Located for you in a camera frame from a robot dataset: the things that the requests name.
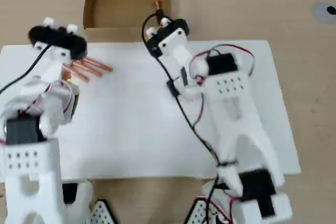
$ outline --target copper tube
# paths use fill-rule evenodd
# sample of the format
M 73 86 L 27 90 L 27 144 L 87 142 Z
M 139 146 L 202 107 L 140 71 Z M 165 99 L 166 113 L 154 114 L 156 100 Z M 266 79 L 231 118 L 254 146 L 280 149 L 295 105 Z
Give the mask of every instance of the copper tube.
M 161 0 L 156 0 L 156 1 L 153 3 L 153 5 L 154 5 L 155 10 L 160 10 L 160 9 L 161 9 L 161 6 L 162 6 L 162 2 L 161 2 Z
M 90 81 L 90 78 L 85 76 L 84 74 L 78 72 L 77 70 L 73 69 L 70 65 L 64 65 L 63 68 L 65 70 L 68 70 L 71 72 L 71 74 L 73 74 L 74 76 L 77 76 L 78 78 L 80 78 L 81 80 L 88 82 Z
M 92 74 L 94 74 L 95 76 L 99 76 L 99 77 L 100 77 L 100 76 L 103 75 L 103 74 L 102 74 L 101 72 L 99 72 L 98 70 L 93 69 L 93 68 L 90 68 L 90 67 L 84 65 L 84 64 L 81 63 L 81 62 L 73 61 L 73 62 L 71 63 L 71 65 L 73 65 L 73 66 L 75 66 L 75 67 L 78 67 L 78 68 L 81 68 L 81 69 L 83 69 L 83 70 L 85 70 L 85 71 L 88 71 L 89 73 L 92 73 Z
M 99 63 L 97 62 L 96 60 L 93 60 L 91 58 L 88 58 L 88 57 L 85 57 L 84 59 L 82 59 L 83 62 L 86 62 L 88 64 L 91 64 L 91 65 L 94 65 L 95 67 L 97 68 L 101 68 L 103 70 L 106 70 L 106 71 L 109 71 L 109 72 L 112 72 L 113 71 L 113 68 L 107 66 L 107 65 L 104 65 L 102 63 Z

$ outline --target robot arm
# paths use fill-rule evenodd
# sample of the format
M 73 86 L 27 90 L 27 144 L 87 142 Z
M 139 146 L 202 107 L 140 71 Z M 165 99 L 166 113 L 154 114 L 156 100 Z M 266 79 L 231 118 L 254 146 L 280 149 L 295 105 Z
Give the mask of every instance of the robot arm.
M 148 30 L 149 40 L 144 41 L 147 49 L 156 59 L 170 57 L 178 63 L 181 77 L 173 85 L 168 82 L 172 94 L 186 99 L 203 94 L 217 132 L 217 174 L 225 189 L 215 190 L 214 196 L 222 193 L 217 198 L 226 212 L 231 200 L 227 191 L 239 199 L 233 207 L 233 216 L 239 223 L 290 219 L 288 197 L 275 192 L 275 187 L 284 184 L 284 176 L 262 127 L 251 96 L 249 73 L 242 68 L 241 57 L 235 52 L 222 54 L 218 50 L 218 55 L 210 57 L 215 48 L 207 51 L 207 57 L 193 57 L 186 45 L 186 22 L 164 17 L 161 25 Z
M 75 25 L 69 25 L 67 29 L 56 28 L 51 18 L 46 18 L 43 26 L 30 30 L 29 39 L 37 50 L 42 51 L 43 58 L 40 59 L 46 69 L 26 82 L 0 114 L 0 139 L 6 144 L 22 143 L 18 139 L 21 136 L 13 136 L 11 129 L 17 132 L 16 127 L 22 126 L 24 121 L 27 126 L 37 125 L 36 142 L 52 137 L 60 125 L 71 121 L 79 88 L 62 79 L 63 66 L 83 59 L 87 54 L 87 42 L 76 32 Z

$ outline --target black wire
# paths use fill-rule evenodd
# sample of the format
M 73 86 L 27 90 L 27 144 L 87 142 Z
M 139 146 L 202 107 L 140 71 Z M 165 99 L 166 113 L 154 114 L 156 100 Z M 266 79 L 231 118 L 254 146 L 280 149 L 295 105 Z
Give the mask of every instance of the black wire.
M 218 180 L 219 180 L 219 177 L 218 177 L 218 175 L 217 175 L 216 178 L 215 178 L 215 180 L 214 180 L 214 183 L 213 183 L 213 185 L 212 185 L 212 188 L 211 188 L 211 190 L 210 190 L 209 196 L 208 196 L 208 198 L 206 199 L 206 203 L 205 203 L 205 220 L 206 220 L 206 223 L 207 223 L 207 224 L 209 224 L 209 208 L 210 208 L 210 202 L 211 202 L 212 195 L 214 194 L 215 186 L 217 185 Z
M 11 81 L 10 83 L 8 83 L 6 86 L 4 86 L 1 90 L 0 90 L 0 94 L 2 94 L 6 89 L 8 89 L 10 86 L 12 86 L 13 84 L 17 83 L 18 81 L 21 81 L 23 78 L 25 78 L 32 70 L 33 68 L 38 64 L 38 62 L 40 61 L 40 59 L 42 58 L 42 56 L 46 53 L 46 51 L 52 47 L 54 45 L 55 42 L 59 41 L 60 39 L 64 38 L 64 37 L 68 37 L 69 35 L 63 35 L 58 37 L 57 39 L 55 39 L 52 43 L 48 44 L 43 50 L 42 52 L 37 56 L 36 60 L 33 62 L 33 64 L 31 64 L 31 66 L 28 68 L 28 70 L 21 75 L 20 77 L 16 78 L 14 81 Z
M 155 17 L 155 16 L 156 16 L 156 13 L 151 14 L 150 16 L 148 16 L 148 17 L 145 19 L 145 21 L 144 21 L 143 24 L 142 24 L 142 28 L 141 28 L 141 38 L 142 38 L 142 41 L 144 42 L 144 44 L 146 44 L 146 40 L 145 40 L 145 36 L 144 36 L 144 30 L 145 30 L 146 24 L 148 23 L 148 21 L 149 21 L 151 18 L 153 18 L 153 17 Z M 164 72 L 165 72 L 166 75 L 168 76 L 168 79 L 169 79 L 170 81 L 173 82 L 173 81 L 174 81 L 173 78 L 171 77 L 171 75 L 169 74 L 168 70 L 167 70 L 166 67 L 163 65 L 163 63 L 162 63 L 158 58 L 156 58 L 156 57 L 154 57 L 154 59 L 159 63 L 159 65 L 161 66 L 161 68 L 164 70 Z M 213 150 L 213 148 L 211 147 L 211 145 L 210 145 L 206 140 L 204 140 L 204 139 L 203 139 L 203 138 L 196 132 L 196 130 L 195 130 L 194 127 L 193 127 L 193 124 L 190 122 L 188 116 L 186 115 L 186 113 L 185 113 L 185 111 L 184 111 L 184 109 L 183 109 L 183 107 L 182 107 L 182 105 L 181 105 L 179 99 L 176 97 L 175 100 L 176 100 L 176 103 L 177 103 L 178 107 L 179 107 L 180 110 L 181 110 L 181 113 L 182 113 L 183 117 L 185 118 L 185 120 L 186 120 L 187 124 L 189 125 L 190 129 L 192 130 L 192 132 L 195 134 L 195 136 L 198 138 L 198 140 L 204 145 L 204 147 L 205 147 L 205 148 L 212 154 L 212 156 L 215 158 L 216 163 L 219 164 L 219 158 L 218 158 L 216 152 Z

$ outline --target mounting hole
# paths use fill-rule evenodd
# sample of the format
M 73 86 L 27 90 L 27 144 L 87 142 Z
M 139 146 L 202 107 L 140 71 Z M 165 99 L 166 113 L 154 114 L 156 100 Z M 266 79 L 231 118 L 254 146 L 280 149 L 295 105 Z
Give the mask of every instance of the mounting hole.
M 336 8 L 333 6 L 327 7 L 327 12 L 331 15 L 336 15 Z

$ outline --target perforated plate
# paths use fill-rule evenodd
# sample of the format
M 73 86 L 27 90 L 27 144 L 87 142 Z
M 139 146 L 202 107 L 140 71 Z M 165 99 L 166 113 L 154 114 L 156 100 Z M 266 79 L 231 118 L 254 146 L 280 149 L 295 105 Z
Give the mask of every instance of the perforated plate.
M 205 220 L 205 205 L 206 198 L 205 197 L 197 197 L 194 201 L 192 209 L 190 210 L 185 224 L 202 224 L 206 223 Z M 218 220 L 222 224 L 228 224 L 228 220 L 220 213 L 222 210 L 219 209 L 212 201 L 209 205 L 209 223 L 213 223 L 213 219 L 218 217 Z
M 98 200 L 87 224 L 118 224 L 105 200 Z

